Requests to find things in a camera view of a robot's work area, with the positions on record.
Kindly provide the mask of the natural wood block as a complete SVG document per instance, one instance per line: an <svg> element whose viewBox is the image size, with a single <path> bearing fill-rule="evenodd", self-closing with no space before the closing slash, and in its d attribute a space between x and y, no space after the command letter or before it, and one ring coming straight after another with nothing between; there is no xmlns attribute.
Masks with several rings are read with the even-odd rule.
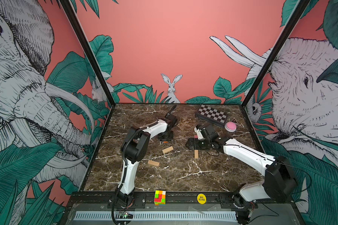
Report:
<svg viewBox="0 0 338 225"><path fill-rule="evenodd" d="M194 158L199 159L199 151L198 150L194 150Z"/></svg>
<svg viewBox="0 0 338 225"><path fill-rule="evenodd" d="M149 164L149 165L152 165L152 166L155 166L155 167L159 167L159 165L160 165L159 162L156 162L156 161L153 161L153 160L149 160L149 161L148 161L148 164Z"/></svg>
<svg viewBox="0 0 338 225"><path fill-rule="evenodd" d="M170 146L168 148L163 149L162 152L163 152L163 154L167 154L167 153L169 153L169 152L171 152L173 150L174 150L174 148L172 146Z"/></svg>

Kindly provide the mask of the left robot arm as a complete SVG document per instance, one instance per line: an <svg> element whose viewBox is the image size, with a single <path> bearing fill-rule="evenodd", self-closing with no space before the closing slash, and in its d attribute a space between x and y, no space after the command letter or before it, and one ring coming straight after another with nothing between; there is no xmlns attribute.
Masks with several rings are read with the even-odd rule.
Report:
<svg viewBox="0 0 338 225"><path fill-rule="evenodd" d="M159 135L170 133L177 119L160 118L142 126L132 126L121 147L123 170L121 180L115 190L115 200L122 206L129 206L134 200L135 177L140 161L145 157L149 141Z"/></svg>

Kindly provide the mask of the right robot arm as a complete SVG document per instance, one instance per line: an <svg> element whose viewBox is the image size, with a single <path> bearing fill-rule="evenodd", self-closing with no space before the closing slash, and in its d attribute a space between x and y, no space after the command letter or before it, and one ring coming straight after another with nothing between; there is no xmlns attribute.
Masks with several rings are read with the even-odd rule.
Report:
<svg viewBox="0 0 338 225"><path fill-rule="evenodd" d="M293 166L286 157L261 153L234 138L218 137L214 141L189 138L186 147L189 150L218 150L244 162L264 177L259 182L244 184L233 192L231 202L238 209L262 199L285 203L298 185Z"/></svg>

